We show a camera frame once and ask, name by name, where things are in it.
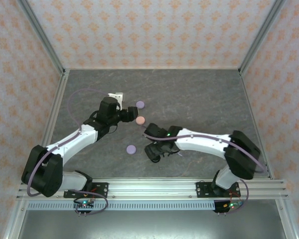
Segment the floral wall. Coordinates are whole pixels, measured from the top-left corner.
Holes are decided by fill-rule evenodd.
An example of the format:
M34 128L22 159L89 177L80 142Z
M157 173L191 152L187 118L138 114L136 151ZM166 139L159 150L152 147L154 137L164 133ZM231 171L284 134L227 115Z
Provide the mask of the floral wall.
M288 0L244 81L277 178L288 181L299 223L299 0Z
M238 69L274 0L30 0L65 68Z
M0 239L42 133L59 74L16 3L0 0Z

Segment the gray stone surface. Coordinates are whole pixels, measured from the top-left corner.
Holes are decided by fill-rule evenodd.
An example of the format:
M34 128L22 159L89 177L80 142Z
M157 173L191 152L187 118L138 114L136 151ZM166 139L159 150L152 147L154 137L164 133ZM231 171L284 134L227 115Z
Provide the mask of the gray stone surface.
M123 106L144 101L140 110L146 124L178 125L193 131L227 134L243 131L259 145L256 130L236 70L71 70L55 125L52 142L76 128L66 110L68 97L80 88L106 93L123 92ZM71 104L73 115L83 122L99 108L103 95L80 92ZM213 155L182 151L152 163L144 152L150 143L135 122L119 123L115 133L89 145L65 165L66 171L81 170L97 177L213 177L226 162ZM126 147L137 148L134 155Z

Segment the gray table surface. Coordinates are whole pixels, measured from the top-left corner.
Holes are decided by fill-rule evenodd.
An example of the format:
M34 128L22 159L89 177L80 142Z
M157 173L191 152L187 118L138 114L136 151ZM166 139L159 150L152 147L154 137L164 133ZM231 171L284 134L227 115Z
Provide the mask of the gray table surface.
M77 129L67 112L67 100L81 88L124 93L124 108L144 101L139 115L146 124L171 125L211 134L244 132L259 146L255 126L237 70L71 70L53 132L52 142ZM98 110L103 95L80 92L71 104L73 116L83 122ZM150 141L135 122L119 123L115 133L89 145L65 165L99 177L213 177L226 162L213 155L182 151L152 163L144 152ZM134 155L126 147L137 148Z
M19 239L285 239L274 200L250 200L237 213L213 211L26 212Z

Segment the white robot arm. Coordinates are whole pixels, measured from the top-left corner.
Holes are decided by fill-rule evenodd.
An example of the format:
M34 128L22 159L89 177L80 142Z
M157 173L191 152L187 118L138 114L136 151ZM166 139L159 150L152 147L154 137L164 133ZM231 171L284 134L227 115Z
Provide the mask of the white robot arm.
M144 135L152 141L145 147L145 152L155 163L160 161L161 155L167 153L169 156L180 150L200 151L226 160L227 165L216 173L212 184L212 190L218 196L222 196L238 180L252 179L258 163L232 145L242 148L256 161L260 156L257 146L242 132L236 130L232 134L213 135L178 126L171 126L165 130L151 123Z
M29 183L38 162L53 150L35 172L30 182L31 187L46 197L52 196L58 190L89 191L89 185L92 183L91 177L79 171L63 172L63 166L80 150L108 134L110 127L117 126L121 121L131 122L136 119L138 108L123 109L122 99L122 93L109 94L101 101L99 110L93 112L78 130L47 147L35 146L31 150L23 171L22 182Z

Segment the wire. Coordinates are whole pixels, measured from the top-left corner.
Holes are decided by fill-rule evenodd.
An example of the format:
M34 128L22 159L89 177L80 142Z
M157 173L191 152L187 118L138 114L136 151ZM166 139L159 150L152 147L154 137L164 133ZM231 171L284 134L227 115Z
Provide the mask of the wire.
M116 125L116 128L115 128L115 130L114 130L113 132L108 133L108 134L112 134L112 133L114 133L117 129L118 129L118 125Z
M76 204L85 204L85 205L89 205L89 204L94 203L94 202L87 202L87 203L79 202L78 200L80 200L80 199L82 199L82 198L83 198L83 197L81 197L81 198L76 198L76 199L73 200L73 202L76 203Z
M231 203L231 200L232 200L232 198L233 198L233 193L232 193L231 190L229 190L229 193L230 193L230 203Z
M94 115L97 114L98 112L99 112L99 111L94 111L93 113L91 113L91 115L90 115L89 118L92 119L92 118L94 117Z
M218 141L218 142L224 142L224 143L227 143L231 146L233 146L234 148L240 150L242 153L244 153L246 156L248 156L251 160L254 161L254 163L256 163L262 170L261 171L255 171L255 172L259 172L259 173L263 173L266 171L266 168L264 167L264 165L262 165L257 159L254 158L254 156L252 156L249 152L247 152L246 150L244 150L242 147L240 147L239 145L233 143L233 142L230 142L230 141L227 141L227 140L224 140L224 139L220 139L220 138L217 138L217 137L213 137L213 136L209 136L209 135L202 135L202 134L188 134L188 135L180 135L180 136L175 136L175 137L167 137L167 138L157 138L157 137L152 137L152 136L149 136L145 133L143 133L143 135L146 137L146 138L149 138L149 139L152 139L152 140L158 140L158 141L167 141L167 140L174 140L174 139L179 139L179 138L193 138L193 137L200 137L200 138L208 138L208 139L212 139L212 140L215 140L215 141Z
M233 211L231 211L231 212L227 212L227 213L220 213L220 214L228 215L228 214L235 213L235 212L241 210L241 209L246 205L246 203L247 203L247 201L248 201L248 199L249 199L249 189L248 189L247 183L246 183L244 180L240 179L240 181L242 181L243 184L245 184L245 187L246 187L247 195L246 195L246 199L245 199L245 201L244 201L243 204L242 204L239 208L237 208L236 210L233 210Z
M71 191L72 191L72 192L75 192L75 193L90 194L90 195L98 196L98 197L103 198L103 199L105 200L106 205L105 205L104 208L102 208L101 210L97 210L97 211L93 211L93 212L91 212L91 213L86 213L86 214L84 214L84 215L86 215L86 216L93 215L93 214L97 214L97 213L101 213L101 212L103 212L105 209L107 209L107 207L109 206L109 201L107 200L106 197L104 197L104 196L101 195L101 194L98 194L98 193L92 193L92 192L86 192L86 191L77 191L77 190L71 190ZM76 207L75 207L75 212L76 212L78 215L81 214L81 213L78 211L78 207L79 207L79 205L80 205L80 204L76 205Z
M231 192L231 194L234 194L234 195L236 195L239 199L240 199L240 201L241 201L241 198L240 198L240 196L237 194L237 193L235 193L235 192L232 192L232 191L230 191Z
M64 141L64 142L62 142L62 143L60 143L58 146L53 147L53 148L50 149L49 151L47 151L47 152L43 155L43 157L38 161L38 163L36 164L36 166L34 167L32 173L31 173L31 175L30 175L30 178L29 178L29 181L28 181L28 185L27 185L27 188L26 188L26 192L27 192L28 196L30 196L30 197L35 197L35 196L38 196L38 195L41 194L41 193L34 193L34 194L32 194L32 193L31 193L31 184L32 184L33 178L34 178L34 176L35 176L35 174L36 174L38 168L41 166L41 164L43 163L43 161L47 158L47 156L49 156L50 153L52 153L53 151L55 151L58 147L61 147L61 146L65 145L65 144L67 144L67 143L73 141L74 139L76 139L76 138L80 135L80 133L81 133L81 131L82 131L81 124L74 118L74 116L72 115L71 110L70 110L70 103L72 102L73 97L74 97L77 93L79 93L79 92L81 92L81 91L93 91L93 92L98 92L98 93L100 93L100 94L103 94L103 95L107 95L107 96L108 96L107 93L104 93L104 92L101 92L101 91L98 91L98 90L95 90L95 89L89 89L89 88L79 89L79 90L77 90L77 91L75 91L75 92L73 92L73 93L71 94L71 96L69 97L69 99L68 99L68 101L67 101L67 110L68 110L68 113L69 113L70 117L71 117L71 118L73 119L73 121L76 122L76 124L79 126L79 129L78 129L77 133L76 133L73 137L71 137L70 139L68 139L68 140L66 140L66 141Z
M96 189L97 188L92 189L91 192L95 192ZM93 195L92 199L94 199L94 195Z

